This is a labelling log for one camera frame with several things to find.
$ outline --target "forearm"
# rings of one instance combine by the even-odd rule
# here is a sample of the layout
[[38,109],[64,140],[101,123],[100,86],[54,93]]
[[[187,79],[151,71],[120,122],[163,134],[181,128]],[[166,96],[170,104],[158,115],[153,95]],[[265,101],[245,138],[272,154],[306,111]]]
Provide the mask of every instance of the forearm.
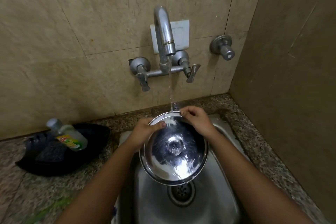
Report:
[[246,160],[223,135],[214,133],[208,140],[254,223],[312,223],[295,202]]
[[134,149],[124,142],[61,213],[56,224],[106,224],[127,176]]

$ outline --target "bottle label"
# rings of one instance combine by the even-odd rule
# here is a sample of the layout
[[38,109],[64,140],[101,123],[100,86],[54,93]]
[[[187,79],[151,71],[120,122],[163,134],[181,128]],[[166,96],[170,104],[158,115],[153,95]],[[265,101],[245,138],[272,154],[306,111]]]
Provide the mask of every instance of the bottle label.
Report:
[[72,148],[72,149],[82,148],[81,142],[76,140],[76,139],[73,139],[69,135],[58,136],[56,138],[57,138],[57,140],[59,140],[61,143],[64,143],[69,148]]

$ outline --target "stainless steel sink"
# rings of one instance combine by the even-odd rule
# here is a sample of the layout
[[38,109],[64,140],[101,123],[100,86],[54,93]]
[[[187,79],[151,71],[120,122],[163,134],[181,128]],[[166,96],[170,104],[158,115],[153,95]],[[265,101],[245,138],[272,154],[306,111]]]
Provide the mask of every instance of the stainless steel sink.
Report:
[[[216,128],[243,153],[228,123],[209,116]],[[121,142],[129,133],[121,135]],[[212,150],[200,174],[189,184],[166,186],[154,181],[136,154],[117,201],[117,223],[234,224],[240,210],[234,193]]]

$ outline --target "running water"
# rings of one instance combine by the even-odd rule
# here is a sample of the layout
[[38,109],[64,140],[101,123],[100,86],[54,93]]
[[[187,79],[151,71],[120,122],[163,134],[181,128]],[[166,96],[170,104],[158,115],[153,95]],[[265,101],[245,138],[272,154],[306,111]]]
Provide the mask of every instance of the running water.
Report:
[[171,84],[171,80],[172,80],[172,78],[171,78],[171,59],[172,59],[172,56],[168,56],[170,111],[173,112],[173,87],[172,87],[172,84]]

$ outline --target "person's left arm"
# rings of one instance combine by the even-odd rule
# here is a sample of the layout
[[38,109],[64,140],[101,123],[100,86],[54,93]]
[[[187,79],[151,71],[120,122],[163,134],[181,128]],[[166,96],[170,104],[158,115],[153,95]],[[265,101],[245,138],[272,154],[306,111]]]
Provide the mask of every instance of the person's left arm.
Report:
[[117,148],[101,170],[60,214],[55,224],[106,224],[126,179],[133,155],[150,135],[165,127],[164,122],[149,126],[152,118],[142,118],[128,139]]

